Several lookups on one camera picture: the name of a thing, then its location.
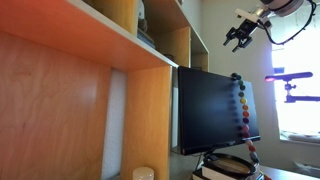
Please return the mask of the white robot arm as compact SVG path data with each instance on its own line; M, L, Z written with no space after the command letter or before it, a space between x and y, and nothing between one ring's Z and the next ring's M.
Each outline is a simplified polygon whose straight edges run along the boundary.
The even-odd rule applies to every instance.
M313 0L259 0L260 3L253 8L252 11L245 11L242 9L236 9L235 13L238 18L243 18L243 22L238 28L232 27L225 35L226 39L223 43L226 46L231 40L237 39L236 46L232 49L235 53L239 49L246 48L251 42L251 35L253 32L260 28L265 31L268 40L274 45L284 45L293 40L298 34L300 34L311 23L317 4ZM310 14L306 23L288 39L282 42L275 42L270 34L272 23L269 20L271 15L278 17L287 17L295 13L302 7L304 2L307 1L310 6Z

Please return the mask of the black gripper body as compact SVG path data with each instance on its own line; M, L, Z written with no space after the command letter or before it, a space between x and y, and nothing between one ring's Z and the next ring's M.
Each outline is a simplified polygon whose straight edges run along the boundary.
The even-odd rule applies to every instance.
M251 38L251 34L256 30L258 24L245 19L240 26L236 29L235 37L238 40L246 41Z

